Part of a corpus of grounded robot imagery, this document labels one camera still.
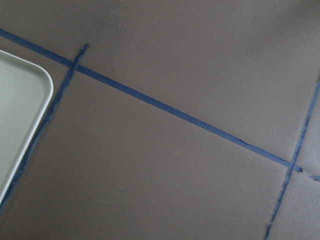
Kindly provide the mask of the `white bear tray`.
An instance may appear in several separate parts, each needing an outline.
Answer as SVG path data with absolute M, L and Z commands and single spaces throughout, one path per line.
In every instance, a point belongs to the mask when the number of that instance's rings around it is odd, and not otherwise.
M 41 66 L 0 52 L 0 197 L 3 199 L 53 96 Z

